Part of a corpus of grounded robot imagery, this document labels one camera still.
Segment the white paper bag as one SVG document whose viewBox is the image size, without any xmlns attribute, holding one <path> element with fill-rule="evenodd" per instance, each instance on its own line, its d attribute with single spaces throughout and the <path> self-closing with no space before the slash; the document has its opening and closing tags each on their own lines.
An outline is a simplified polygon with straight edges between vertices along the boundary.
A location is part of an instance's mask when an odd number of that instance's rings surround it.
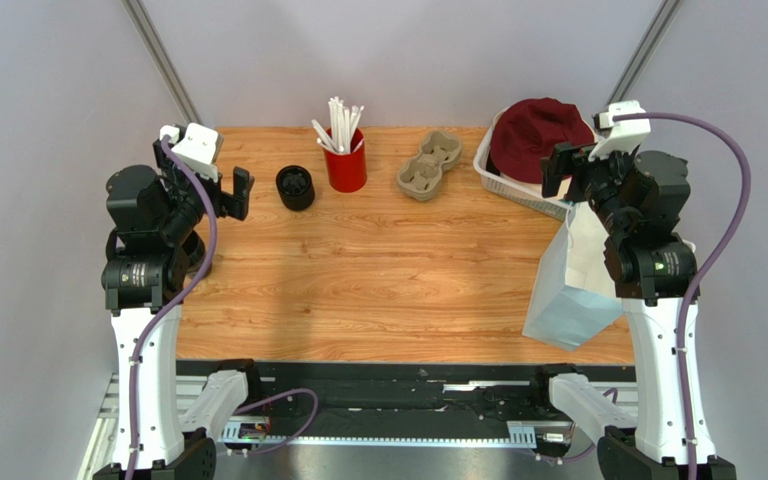
<svg viewBox="0 0 768 480">
<path fill-rule="evenodd" d="M 587 203 L 569 211 L 540 259 L 525 337 L 573 351 L 623 315 L 604 265 L 607 239 Z"/>
</svg>

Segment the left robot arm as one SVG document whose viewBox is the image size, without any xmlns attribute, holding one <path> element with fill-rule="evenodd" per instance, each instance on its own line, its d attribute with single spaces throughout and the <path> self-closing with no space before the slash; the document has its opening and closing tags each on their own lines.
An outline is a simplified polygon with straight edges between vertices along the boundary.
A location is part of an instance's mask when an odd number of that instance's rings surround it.
<svg viewBox="0 0 768 480">
<path fill-rule="evenodd" d="M 196 125 L 164 128 L 154 166 L 112 175 L 106 208 L 113 220 L 101 276 L 111 314 L 120 374 L 118 431 L 100 479 L 210 479 L 217 437 L 234 411 L 259 392 L 250 359 L 225 360 L 186 411 L 177 406 L 176 341 L 184 298 L 210 271 L 216 239 L 197 233 L 202 221 L 243 220 L 250 174 L 233 172 L 222 189 L 215 161 L 223 139 Z"/>
</svg>

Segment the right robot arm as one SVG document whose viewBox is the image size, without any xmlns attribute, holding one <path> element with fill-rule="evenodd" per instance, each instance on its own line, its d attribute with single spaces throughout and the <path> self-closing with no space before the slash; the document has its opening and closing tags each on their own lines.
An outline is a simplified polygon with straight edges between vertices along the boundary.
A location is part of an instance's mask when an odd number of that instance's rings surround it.
<svg viewBox="0 0 768 480">
<path fill-rule="evenodd" d="M 629 415 L 571 368 L 545 381 L 547 401 L 593 442 L 606 479 L 732 479 L 735 466 L 708 436 L 699 396 L 695 306 L 684 306 L 698 267 L 675 232 L 691 188 L 684 159 L 558 144 L 541 162 L 542 193 L 584 202 L 607 232 L 604 263 L 633 340 L 638 410 Z"/>
</svg>

